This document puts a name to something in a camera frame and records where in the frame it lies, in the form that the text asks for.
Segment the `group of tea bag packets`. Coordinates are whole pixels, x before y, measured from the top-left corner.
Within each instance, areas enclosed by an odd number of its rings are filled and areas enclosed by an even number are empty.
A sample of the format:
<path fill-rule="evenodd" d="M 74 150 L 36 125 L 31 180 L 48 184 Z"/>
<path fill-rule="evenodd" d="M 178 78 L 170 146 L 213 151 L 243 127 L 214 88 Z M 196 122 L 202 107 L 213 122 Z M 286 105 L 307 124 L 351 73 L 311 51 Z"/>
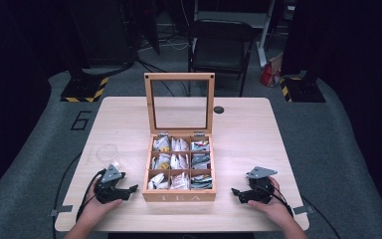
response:
<path fill-rule="evenodd" d="M 212 189 L 211 144 L 208 136 L 162 135 L 153 139 L 148 163 L 148 189 Z"/>

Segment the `black cabinet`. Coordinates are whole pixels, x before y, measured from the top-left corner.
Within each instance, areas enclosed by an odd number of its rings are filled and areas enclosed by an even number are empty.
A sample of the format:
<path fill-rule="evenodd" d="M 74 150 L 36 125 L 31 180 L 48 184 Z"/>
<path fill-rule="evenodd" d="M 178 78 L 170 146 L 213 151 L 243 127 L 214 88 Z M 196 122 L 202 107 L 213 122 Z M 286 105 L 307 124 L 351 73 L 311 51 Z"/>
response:
<path fill-rule="evenodd" d="M 121 0 L 68 0 L 68 5 L 90 66 L 128 69 L 133 65 Z"/>

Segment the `black folding chair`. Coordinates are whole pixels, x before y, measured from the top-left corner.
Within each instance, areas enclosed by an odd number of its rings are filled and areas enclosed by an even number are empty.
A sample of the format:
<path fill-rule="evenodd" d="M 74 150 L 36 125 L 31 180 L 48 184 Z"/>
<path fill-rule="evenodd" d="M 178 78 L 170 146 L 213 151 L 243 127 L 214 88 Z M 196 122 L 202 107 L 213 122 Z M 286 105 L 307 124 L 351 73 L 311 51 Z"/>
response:
<path fill-rule="evenodd" d="M 188 28 L 188 71 L 235 75 L 238 86 L 227 80 L 216 88 L 241 96 L 256 36 L 245 22 L 195 20 Z"/>

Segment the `person's right hand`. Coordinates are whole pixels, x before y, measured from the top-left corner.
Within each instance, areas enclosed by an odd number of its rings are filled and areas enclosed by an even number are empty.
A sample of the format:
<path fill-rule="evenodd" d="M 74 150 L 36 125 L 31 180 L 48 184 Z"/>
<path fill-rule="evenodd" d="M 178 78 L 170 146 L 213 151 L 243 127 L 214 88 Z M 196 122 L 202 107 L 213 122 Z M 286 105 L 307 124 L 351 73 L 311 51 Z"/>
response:
<path fill-rule="evenodd" d="M 280 193 L 280 185 L 272 177 L 269 177 L 275 191 L 271 201 L 266 204 L 254 200 L 249 200 L 248 204 L 260 212 L 264 213 L 271 221 L 277 224 L 283 231 L 290 228 L 294 219 L 287 210 L 287 207 L 283 204 L 283 198 Z"/>

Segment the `striped black stand base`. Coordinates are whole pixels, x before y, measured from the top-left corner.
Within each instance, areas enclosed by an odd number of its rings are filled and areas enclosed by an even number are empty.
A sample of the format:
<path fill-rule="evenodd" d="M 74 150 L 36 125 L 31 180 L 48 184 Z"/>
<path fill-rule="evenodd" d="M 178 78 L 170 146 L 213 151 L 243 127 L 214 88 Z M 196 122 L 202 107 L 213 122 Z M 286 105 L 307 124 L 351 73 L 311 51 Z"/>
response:
<path fill-rule="evenodd" d="M 280 86 L 287 102 L 324 103 L 325 98 L 316 84 L 318 75 L 306 72 L 303 76 L 285 76 Z"/>
<path fill-rule="evenodd" d="M 108 81 L 107 74 L 73 74 L 61 93 L 61 102 L 81 103 L 96 102 L 103 93 Z"/>

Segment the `clear glass cup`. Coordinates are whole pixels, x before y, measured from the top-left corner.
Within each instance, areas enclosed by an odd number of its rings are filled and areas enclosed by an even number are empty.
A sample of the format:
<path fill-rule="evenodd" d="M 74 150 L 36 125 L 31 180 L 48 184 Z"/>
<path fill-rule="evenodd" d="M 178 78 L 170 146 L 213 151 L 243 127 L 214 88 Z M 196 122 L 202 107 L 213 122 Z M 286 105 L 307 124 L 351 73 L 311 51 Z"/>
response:
<path fill-rule="evenodd" d="M 103 167 L 108 168 L 112 165 L 117 170 L 120 170 L 120 162 L 118 159 L 118 150 L 114 144 L 102 145 L 96 151 L 96 158 Z"/>

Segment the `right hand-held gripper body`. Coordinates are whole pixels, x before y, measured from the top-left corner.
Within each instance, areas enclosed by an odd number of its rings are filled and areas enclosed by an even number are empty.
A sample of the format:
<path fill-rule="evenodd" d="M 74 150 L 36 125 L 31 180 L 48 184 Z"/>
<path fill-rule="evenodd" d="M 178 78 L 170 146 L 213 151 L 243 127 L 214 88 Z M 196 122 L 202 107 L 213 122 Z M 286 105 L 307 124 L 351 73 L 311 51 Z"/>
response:
<path fill-rule="evenodd" d="M 249 179 L 251 190 L 247 198 L 249 200 L 269 203 L 275 191 L 270 180 L 270 176 L 274 174 L 277 174 L 275 170 L 260 166 L 255 166 L 248 172 L 247 178 Z"/>

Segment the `red paper bag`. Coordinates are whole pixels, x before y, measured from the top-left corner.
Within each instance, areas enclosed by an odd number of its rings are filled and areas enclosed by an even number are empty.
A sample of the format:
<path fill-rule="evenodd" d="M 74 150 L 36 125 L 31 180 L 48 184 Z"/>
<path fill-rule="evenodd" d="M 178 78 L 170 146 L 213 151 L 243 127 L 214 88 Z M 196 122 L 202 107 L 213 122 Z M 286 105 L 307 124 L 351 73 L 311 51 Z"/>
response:
<path fill-rule="evenodd" d="M 260 83 L 266 87 L 275 86 L 280 79 L 281 69 L 283 63 L 283 54 L 269 59 L 264 65 L 262 74 L 260 76 Z"/>

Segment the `grey tape piece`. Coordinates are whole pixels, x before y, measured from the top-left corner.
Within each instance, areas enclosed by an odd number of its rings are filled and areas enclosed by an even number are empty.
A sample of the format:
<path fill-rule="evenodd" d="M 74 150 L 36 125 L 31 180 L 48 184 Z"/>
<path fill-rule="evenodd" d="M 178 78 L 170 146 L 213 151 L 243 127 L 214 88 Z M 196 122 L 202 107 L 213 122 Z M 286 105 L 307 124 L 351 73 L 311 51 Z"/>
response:
<path fill-rule="evenodd" d="M 306 213 L 306 214 L 311 214 L 315 212 L 315 209 L 312 206 L 300 206 L 300 207 L 295 207 L 292 209 L 294 215 Z"/>
<path fill-rule="evenodd" d="M 57 217 L 60 213 L 71 212 L 73 210 L 72 205 L 62 205 L 58 208 L 54 208 L 50 211 L 50 217 Z"/>

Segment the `person's left hand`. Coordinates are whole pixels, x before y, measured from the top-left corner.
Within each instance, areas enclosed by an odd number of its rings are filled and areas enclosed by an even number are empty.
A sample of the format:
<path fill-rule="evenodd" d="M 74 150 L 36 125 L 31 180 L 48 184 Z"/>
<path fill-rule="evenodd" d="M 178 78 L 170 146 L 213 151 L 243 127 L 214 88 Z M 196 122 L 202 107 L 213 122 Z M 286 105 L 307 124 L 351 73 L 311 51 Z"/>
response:
<path fill-rule="evenodd" d="M 106 217 L 107 213 L 114 210 L 122 203 L 121 199 L 116 199 L 112 202 L 101 204 L 91 189 L 87 196 L 87 205 L 83 209 L 78 221 L 88 221 L 94 225 L 94 228 Z"/>

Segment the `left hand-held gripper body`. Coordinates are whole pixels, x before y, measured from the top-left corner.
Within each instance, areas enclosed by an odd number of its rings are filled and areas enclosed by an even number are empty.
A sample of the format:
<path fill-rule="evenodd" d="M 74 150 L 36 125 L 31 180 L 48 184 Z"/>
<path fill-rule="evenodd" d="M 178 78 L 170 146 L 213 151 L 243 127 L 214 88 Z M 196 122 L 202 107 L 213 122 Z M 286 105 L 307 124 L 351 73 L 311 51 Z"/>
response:
<path fill-rule="evenodd" d="M 116 187 L 116 185 L 124 178 L 124 176 L 124 172 L 119 172 L 112 165 L 105 169 L 95 185 L 94 193 L 96 199 L 102 204 L 121 199 L 123 193 Z"/>

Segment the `wooden tea box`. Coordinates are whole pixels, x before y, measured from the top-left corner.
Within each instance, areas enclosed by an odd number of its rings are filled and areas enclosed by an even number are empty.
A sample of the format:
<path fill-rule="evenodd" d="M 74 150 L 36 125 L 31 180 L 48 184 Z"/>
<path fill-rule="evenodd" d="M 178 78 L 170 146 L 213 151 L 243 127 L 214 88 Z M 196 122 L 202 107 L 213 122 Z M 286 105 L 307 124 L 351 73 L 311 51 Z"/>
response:
<path fill-rule="evenodd" d="M 142 189 L 144 200 L 147 202 L 213 201 L 217 193 L 212 140 L 215 75 L 213 73 L 146 73 L 144 81 L 150 126 L 150 144 Z M 162 135 L 209 137 L 214 174 L 212 189 L 147 188 L 152 142 L 155 137 Z"/>

